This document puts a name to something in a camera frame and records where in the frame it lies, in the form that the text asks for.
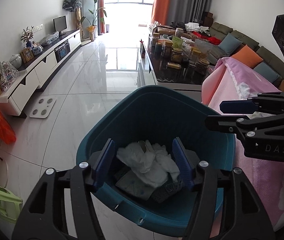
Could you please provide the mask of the white tissue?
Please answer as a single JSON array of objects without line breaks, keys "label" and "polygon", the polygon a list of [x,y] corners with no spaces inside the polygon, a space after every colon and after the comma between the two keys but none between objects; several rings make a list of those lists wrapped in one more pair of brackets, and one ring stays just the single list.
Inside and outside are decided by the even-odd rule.
[{"label": "white tissue", "polygon": [[180,170],[164,145],[151,144],[148,140],[132,142],[118,149],[117,158],[144,184],[155,189],[170,178],[174,183],[179,180]]}]

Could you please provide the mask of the teal plastic trash bin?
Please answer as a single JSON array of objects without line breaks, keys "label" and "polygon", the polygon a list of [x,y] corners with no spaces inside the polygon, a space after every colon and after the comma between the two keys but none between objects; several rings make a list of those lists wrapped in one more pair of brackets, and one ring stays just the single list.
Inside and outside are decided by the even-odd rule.
[{"label": "teal plastic trash bin", "polygon": [[[214,110],[198,101],[161,86],[141,87],[111,109],[82,139],[76,161],[87,160],[103,149],[108,139],[124,147],[148,140],[171,150],[179,138],[187,150],[214,168],[231,170],[235,159],[235,137],[205,127]],[[122,163],[113,160],[106,181],[95,193],[111,210],[152,232],[181,237],[196,199],[194,192],[181,189],[162,203],[142,200],[115,186]]]}]

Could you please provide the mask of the blue-grey cushion right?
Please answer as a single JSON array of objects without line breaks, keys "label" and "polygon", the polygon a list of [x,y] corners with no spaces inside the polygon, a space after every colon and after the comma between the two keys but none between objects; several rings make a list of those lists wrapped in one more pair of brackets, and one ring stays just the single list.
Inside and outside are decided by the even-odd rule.
[{"label": "blue-grey cushion right", "polygon": [[259,75],[263,76],[270,83],[274,83],[280,76],[275,72],[271,67],[269,67],[266,63],[261,62],[258,64],[254,71]]}]

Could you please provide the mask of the blue-grey cushion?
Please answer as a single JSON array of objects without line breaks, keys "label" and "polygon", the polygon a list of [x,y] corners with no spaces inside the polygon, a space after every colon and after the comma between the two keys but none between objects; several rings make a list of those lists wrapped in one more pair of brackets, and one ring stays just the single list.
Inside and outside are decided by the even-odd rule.
[{"label": "blue-grey cushion", "polygon": [[274,83],[280,76],[275,72],[271,67],[269,67],[266,63],[261,62],[258,64],[254,71],[259,75],[263,76],[270,83]]},{"label": "blue-grey cushion", "polygon": [[231,55],[240,45],[242,41],[235,38],[230,33],[222,40],[222,42],[218,45],[218,47],[224,51],[224,53],[229,56]]}]

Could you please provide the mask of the orange cushion left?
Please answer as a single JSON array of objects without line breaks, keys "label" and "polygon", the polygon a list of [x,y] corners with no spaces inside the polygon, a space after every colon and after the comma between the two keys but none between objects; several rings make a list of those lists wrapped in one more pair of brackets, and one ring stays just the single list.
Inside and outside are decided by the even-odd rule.
[{"label": "orange cushion left", "polygon": [[249,46],[245,45],[241,50],[232,55],[232,58],[242,64],[254,69],[258,64],[263,62],[263,59],[255,53]]}]

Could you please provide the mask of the green plastic stool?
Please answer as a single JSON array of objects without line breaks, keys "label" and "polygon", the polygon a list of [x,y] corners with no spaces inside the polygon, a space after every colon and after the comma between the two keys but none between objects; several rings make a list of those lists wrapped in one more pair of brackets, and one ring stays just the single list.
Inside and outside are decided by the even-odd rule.
[{"label": "green plastic stool", "polygon": [[10,190],[0,186],[0,218],[16,224],[21,213],[23,200]]}]

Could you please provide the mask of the blue-grey cushion left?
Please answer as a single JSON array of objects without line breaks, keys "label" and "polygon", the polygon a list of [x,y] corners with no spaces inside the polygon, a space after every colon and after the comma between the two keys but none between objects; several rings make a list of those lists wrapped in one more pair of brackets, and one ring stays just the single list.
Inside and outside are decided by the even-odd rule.
[{"label": "blue-grey cushion left", "polygon": [[242,41],[235,38],[230,33],[222,40],[222,42],[218,45],[218,47],[224,51],[224,53],[229,56],[231,55],[240,45]]}]

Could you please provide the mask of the green sectional sofa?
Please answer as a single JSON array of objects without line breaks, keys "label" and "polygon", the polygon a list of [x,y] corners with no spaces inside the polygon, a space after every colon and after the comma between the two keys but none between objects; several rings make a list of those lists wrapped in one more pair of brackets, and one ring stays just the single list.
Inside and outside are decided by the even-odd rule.
[{"label": "green sectional sofa", "polygon": [[214,22],[206,31],[189,30],[188,35],[200,46],[209,47],[206,59],[211,65],[233,57],[284,92],[284,62],[244,33]]}]

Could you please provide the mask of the cluttered coffee table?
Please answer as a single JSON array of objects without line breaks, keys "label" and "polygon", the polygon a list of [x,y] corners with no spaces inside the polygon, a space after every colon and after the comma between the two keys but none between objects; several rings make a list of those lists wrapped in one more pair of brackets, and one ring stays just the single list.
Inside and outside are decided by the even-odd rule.
[{"label": "cluttered coffee table", "polygon": [[206,59],[198,54],[191,61],[187,51],[175,47],[171,37],[163,37],[157,26],[141,33],[138,53],[139,83],[159,85],[180,92],[200,93],[203,81],[212,70]]}]

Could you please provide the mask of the white bathroom scale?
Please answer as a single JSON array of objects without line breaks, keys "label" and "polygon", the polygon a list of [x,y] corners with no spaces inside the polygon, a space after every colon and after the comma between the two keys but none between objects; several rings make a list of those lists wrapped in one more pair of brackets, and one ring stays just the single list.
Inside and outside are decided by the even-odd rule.
[{"label": "white bathroom scale", "polygon": [[53,106],[56,102],[56,98],[53,96],[42,96],[40,97],[33,109],[30,112],[31,118],[45,119],[49,116]]}]

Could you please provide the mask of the grey curtain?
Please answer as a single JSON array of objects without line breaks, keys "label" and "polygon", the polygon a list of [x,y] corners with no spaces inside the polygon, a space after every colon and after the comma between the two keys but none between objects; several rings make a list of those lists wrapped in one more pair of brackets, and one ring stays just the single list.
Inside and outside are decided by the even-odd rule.
[{"label": "grey curtain", "polygon": [[169,0],[166,23],[201,22],[204,12],[210,9],[212,0]]}]

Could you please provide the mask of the orange curtain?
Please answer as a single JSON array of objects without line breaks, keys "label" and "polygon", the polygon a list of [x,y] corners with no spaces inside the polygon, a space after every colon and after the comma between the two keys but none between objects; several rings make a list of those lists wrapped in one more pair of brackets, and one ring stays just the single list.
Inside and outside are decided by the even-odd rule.
[{"label": "orange curtain", "polygon": [[151,23],[166,23],[169,3],[170,0],[154,0],[152,7]]}]

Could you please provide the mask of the white tv cabinet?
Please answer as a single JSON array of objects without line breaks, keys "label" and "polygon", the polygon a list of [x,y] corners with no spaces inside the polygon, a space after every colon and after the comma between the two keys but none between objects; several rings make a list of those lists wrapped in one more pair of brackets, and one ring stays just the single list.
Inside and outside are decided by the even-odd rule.
[{"label": "white tv cabinet", "polygon": [[79,30],[65,32],[58,40],[44,47],[43,52],[19,70],[19,77],[0,95],[0,110],[6,115],[21,116],[35,91],[46,89],[54,75],[80,48]]}]

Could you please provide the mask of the tall green floor plant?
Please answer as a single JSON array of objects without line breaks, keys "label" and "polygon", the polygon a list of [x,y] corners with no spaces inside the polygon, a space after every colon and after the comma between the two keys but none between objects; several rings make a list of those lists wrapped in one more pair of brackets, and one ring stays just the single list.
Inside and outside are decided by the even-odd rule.
[{"label": "tall green floor plant", "polygon": [[[91,23],[91,26],[87,28],[87,30],[89,31],[89,37],[90,37],[89,39],[91,41],[94,41],[94,39],[98,35],[99,23],[104,23],[105,17],[107,17],[105,7],[104,6],[100,7],[98,5],[98,1],[99,0],[94,0],[94,3],[97,5],[96,7],[94,7],[94,11],[90,10],[92,14],[92,23]],[[81,17],[81,25],[84,19],[86,19],[85,16]]]}]

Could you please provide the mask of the small black monitor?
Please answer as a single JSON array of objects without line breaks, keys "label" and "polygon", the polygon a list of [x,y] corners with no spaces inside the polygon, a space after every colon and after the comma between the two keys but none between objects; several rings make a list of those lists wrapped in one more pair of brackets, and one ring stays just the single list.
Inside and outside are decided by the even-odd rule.
[{"label": "small black monitor", "polygon": [[54,30],[62,36],[62,31],[67,29],[66,16],[61,16],[53,19]]}]

